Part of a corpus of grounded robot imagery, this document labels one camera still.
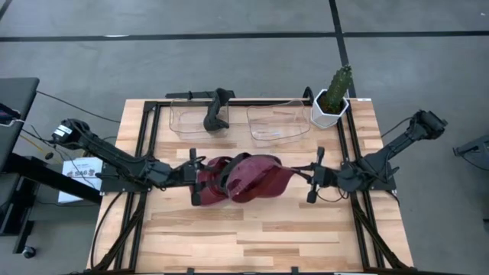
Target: maroon fabric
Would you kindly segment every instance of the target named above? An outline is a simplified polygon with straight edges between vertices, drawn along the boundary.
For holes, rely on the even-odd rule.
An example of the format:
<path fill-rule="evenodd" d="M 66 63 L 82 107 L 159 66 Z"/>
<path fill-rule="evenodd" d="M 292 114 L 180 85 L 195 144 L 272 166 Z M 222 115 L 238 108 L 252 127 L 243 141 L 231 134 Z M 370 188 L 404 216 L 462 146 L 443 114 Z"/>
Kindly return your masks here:
<path fill-rule="evenodd" d="M 212 159 L 207 164 L 212 168 L 212 171 L 202 170 L 197 176 L 197 180 L 202 183 L 206 182 L 207 186 L 200 192 L 200 199 L 202 205 L 211 205 L 227 199 L 227 195 L 221 192 L 215 183 L 215 180 L 219 178 L 219 172 L 228 164 L 224 157 L 217 157 Z"/>
<path fill-rule="evenodd" d="M 199 181 L 206 182 L 200 193 L 202 205 L 210 205 L 230 198 L 234 202 L 249 202 L 256 197 L 271 198 L 281 195 L 294 172 L 282 167 L 280 160 L 273 156 L 251 156 L 241 161 L 229 174 L 225 182 L 225 193 L 220 190 L 220 172 L 227 165 L 228 157 L 218 157 L 207 164 L 212 171 L 199 173 Z"/>

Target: white hexagonal pot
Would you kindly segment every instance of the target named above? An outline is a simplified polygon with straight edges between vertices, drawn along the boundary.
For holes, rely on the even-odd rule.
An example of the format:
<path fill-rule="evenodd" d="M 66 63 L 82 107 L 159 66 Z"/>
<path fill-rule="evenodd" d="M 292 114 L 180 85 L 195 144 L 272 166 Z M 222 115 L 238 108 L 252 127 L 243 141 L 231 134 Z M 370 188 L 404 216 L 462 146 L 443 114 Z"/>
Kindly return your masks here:
<path fill-rule="evenodd" d="M 350 103 L 348 103 L 348 100 L 343 98 L 343 109 L 342 111 L 337 114 L 337 115 L 332 115 L 328 114 L 325 112 L 322 112 L 321 107 L 319 107 L 318 103 L 318 98 L 323 94 L 328 92 L 327 89 L 322 89 L 321 92 L 314 98 L 314 103 L 313 103 L 313 108 L 311 110 L 311 122 L 321 128 L 321 129 L 326 129 L 327 127 L 331 127 L 338 123 L 338 119 L 343 116 L 345 113 L 346 109 L 349 107 Z"/>

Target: butcher block surface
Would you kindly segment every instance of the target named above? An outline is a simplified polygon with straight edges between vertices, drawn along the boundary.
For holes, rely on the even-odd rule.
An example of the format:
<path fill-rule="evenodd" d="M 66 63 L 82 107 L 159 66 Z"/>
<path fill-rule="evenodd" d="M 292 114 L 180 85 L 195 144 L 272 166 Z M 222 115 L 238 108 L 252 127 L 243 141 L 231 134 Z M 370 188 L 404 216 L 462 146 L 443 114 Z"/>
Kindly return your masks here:
<path fill-rule="evenodd" d="M 125 104 L 116 146 L 130 154 L 135 152 L 143 105 L 142 99 L 127 100 Z M 352 99 L 351 107 L 362 154 L 382 148 L 373 103 Z M 207 156 L 207 160 L 234 157 L 241 152 L 273 154 L 283 165 L 294 167 L 315 161 L 317 147 L 322 146 L 325 148 L 322 164 L 339 168 L 342 150 L 336 126 L 319 130 L 311 125 L 300 141 L 258 147 L 251 138 L 246 110 L 229 107 L 230 128 L 225 137 L 180 140 L 169 128 L 170 108 L 163 107 L 155 157 L 176 167 L 188 160 L 189 149 L 195 147 L 197 155 Z M 152 120 L 150 115 L 146 141 Z M 343 121 L 349 155 L 354 159 L 348 122 L 346 118 Z M 309 204 L 306 202 L 309 190 L 303 178 L 293 176 L 286 191 L 277 198 L 194 207 L 188 188 L 164 192 L 153 189 L 147 196 L 136 272 L 185 272 L 188 267 L 196 272 L 287 272 L 291 267 L 305 272 L 362 270 L 350 200 L 325 202 L 318 198 L 316 204 Z M 330 201 L 340 197 L 336 188 L 321 189 L 319 194 Z M 99 220 L 115 195 L 104 197 Z M 412 265 L 397 202 L 380 191 L 371 192 L 371 198 L 381 236 L 405 264 Z M 94 255 L 96 263 L 118 237 L 125 199 L 123 194 L 102 225 Z M 133 209 L 137 201 L 135 196 Z M 365 237 L 374 266 L 373 246 L 367 232 Z M 128 266 L 131 243 L 132 235 L 125 247 L 123 267 Z"/>

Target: clear plastic tray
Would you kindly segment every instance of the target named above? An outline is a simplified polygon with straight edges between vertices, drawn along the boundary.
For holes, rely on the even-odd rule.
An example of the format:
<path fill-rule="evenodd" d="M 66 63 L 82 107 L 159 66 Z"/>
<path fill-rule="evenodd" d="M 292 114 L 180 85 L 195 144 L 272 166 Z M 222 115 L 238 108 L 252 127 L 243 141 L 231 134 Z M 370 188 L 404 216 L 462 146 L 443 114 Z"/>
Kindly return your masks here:
<path fill-rule="evenodd" d="M 302 101 L 247 109 L 248 124 L 256 146 L 265 147 L 299 141 L 307 133 L 310 110 Z"/>
<path fill-rule="evenodd" d="M 228 129 L 206 131 L 204 117 L 211 99 L 175 99 L 170 103 L 170 130 L 181 139 L 223 138 Z M 229 123 L 228 105 L 219 109 L 218 118 Z"/>

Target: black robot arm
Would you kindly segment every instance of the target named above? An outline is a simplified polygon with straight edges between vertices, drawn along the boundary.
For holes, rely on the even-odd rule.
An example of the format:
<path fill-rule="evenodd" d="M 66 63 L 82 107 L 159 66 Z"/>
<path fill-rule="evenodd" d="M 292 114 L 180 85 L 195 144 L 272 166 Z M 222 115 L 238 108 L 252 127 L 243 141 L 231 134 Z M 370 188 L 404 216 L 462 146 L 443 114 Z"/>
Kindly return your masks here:
<path fill-rule="evenodd" d="M 66 149 L 83 149 L 114 166 L 119 176 L 129 182 L 163 189 L 196 184 L 197 159 L 195 149 L 191 149 L 190 161 L 172 169 L 167 163 L 160 162 L 151 155 L 133 157 L 104 141 L 90 131 L 87 123 L 77 119 L 65 119 L 52 134 L 54 144 Z"/>
<path fill-rule="evenodd" d="M 318 148 L 318 160 L 309 166 L 313 176 L 308 180 L 312 187 L 307 202 L 316 202 L 318 187 L 339 186 L 347 192 L 364 191 L 373 185 L 379 186 L 378 189 L 395 189 L 395 186 L 389 184 L 389 180 L 397 169 L 390 167 L 389 160 L 415 141 L 438 138 L 445 131 L 446 125 L 445 120 L 438 118 L 432 112 L 418 111 L 410 119 L 409 127 L 399 137 L 377 153 L 342 163 L 341 170 L 321 166 L 324 148 Z"/>

